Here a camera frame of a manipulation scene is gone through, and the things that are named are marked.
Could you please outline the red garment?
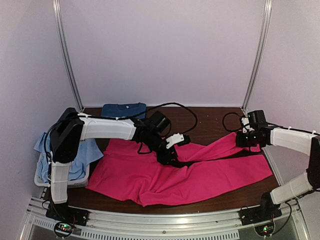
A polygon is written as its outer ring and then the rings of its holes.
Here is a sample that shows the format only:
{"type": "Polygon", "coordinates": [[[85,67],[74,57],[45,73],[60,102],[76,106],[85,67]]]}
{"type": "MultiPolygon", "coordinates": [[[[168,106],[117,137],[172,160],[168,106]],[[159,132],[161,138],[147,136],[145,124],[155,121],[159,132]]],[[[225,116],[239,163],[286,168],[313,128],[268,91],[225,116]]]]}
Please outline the red garment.
{"type": "Polygon", "coordinates": [[[260,182],[272,175],[259,147],[253,155],[234,157],[242,149],[231,133],[209,145],[189,143],[176,148],[189,166],[161,165],[155,153],[138,154],[133,141],[111,139],[87,188],[110,198],[141,206],[177,206],[205,201],[260,182]]]}

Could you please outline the dark blue polo shirt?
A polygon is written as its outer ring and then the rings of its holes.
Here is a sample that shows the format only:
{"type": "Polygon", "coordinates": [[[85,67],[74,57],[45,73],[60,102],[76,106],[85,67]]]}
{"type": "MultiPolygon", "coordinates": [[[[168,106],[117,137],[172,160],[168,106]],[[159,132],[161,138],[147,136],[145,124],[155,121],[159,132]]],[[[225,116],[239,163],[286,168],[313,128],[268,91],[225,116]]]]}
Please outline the dark blue polo shirt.
{"type": "Polygon", "coordinates": [[[146,117],[147,105],[145,103],[127,103],[127,104],[104,104],[101,110],[102,117],[132,117],[139,113],[139,119],[146,117]]]}

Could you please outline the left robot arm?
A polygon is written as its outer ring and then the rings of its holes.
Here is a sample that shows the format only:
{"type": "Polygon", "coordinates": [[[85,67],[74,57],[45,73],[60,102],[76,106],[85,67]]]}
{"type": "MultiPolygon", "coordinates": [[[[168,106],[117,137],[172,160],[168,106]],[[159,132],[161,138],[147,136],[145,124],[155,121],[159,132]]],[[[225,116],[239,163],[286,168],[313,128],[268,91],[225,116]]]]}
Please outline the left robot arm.
{"type": "Polygon", "coordinates": [[[171,121],[159,111],[149,118],[140,119],[139,116],[94,116],[69,107],[48,130],[45,140],[50,142],[50,147],[44,151],[49,164],[50,204],[53,215],[61,222],[72,218],[67,193],[69,171],[82,141],[121,139],[142,143],[156,154],[160,164],[182,167],[175,147],[189,144],[190,137],[185,133],[161,136],[171,121]]]}

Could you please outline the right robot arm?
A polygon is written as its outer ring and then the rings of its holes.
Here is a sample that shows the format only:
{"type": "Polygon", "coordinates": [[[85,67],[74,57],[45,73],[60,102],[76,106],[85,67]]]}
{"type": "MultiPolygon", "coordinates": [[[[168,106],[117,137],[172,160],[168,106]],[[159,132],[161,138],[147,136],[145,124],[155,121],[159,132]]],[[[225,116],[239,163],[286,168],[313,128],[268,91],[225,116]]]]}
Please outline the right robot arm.
{"type": "Polygon", "coordinates": [[[282,147],[309,157],[304,173],[262,195],[260,206],[256,210],[259,220],[268,220],[282,203],[320,190],[319,133],[267,122],[263,110],[251,111],[247,116],[241,116],[239,121],[241,128],[236,130],[236,146],[282,147]]]}

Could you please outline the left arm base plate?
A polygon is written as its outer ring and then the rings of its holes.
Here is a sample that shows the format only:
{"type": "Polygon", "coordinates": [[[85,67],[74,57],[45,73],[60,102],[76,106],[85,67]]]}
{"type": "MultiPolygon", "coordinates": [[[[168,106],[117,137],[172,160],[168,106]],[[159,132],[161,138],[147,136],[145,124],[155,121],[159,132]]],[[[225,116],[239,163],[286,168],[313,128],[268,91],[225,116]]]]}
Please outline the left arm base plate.
{"type": "Polygon", "coordinates": [[[67,205],[50,205],[45,213],[45,216],[63,223],[85,227],[87,225],[89,211],[69,207],[67,205]]]}

